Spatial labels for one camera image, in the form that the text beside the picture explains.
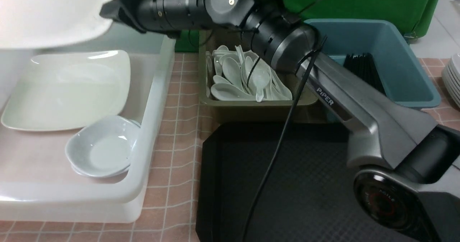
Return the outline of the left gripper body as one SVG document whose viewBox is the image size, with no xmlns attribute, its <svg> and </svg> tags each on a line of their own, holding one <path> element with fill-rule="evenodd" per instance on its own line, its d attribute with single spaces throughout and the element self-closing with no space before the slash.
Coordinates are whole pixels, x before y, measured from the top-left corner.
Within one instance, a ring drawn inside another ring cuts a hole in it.
<svg viewBox="0 0 460 242">
<path fill-rule="evenodd" d="M 147 32 L 137 19 L 140 0 L 110 0 L 102 5 L 99 16 L 122 23 L 137 32 Z"/>
</svg>

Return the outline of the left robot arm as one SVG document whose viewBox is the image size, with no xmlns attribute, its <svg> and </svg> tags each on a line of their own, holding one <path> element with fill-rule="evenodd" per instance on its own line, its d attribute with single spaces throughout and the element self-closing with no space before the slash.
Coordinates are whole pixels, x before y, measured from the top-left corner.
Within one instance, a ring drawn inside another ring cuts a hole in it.
<svg viewBox="0 0 460 242">
<path fill-rule="evenodd" d="M 185 30 L 238 32 L 273 70 L 300 79 L 350 131 L 354 193 L 374 221 L 420 242 L 459 241 L 459 131 L 392 102 L 322 52 L 319 30 L 283 0 L 111 0 L 100 16 L 172 39 Z"/>
</svg>

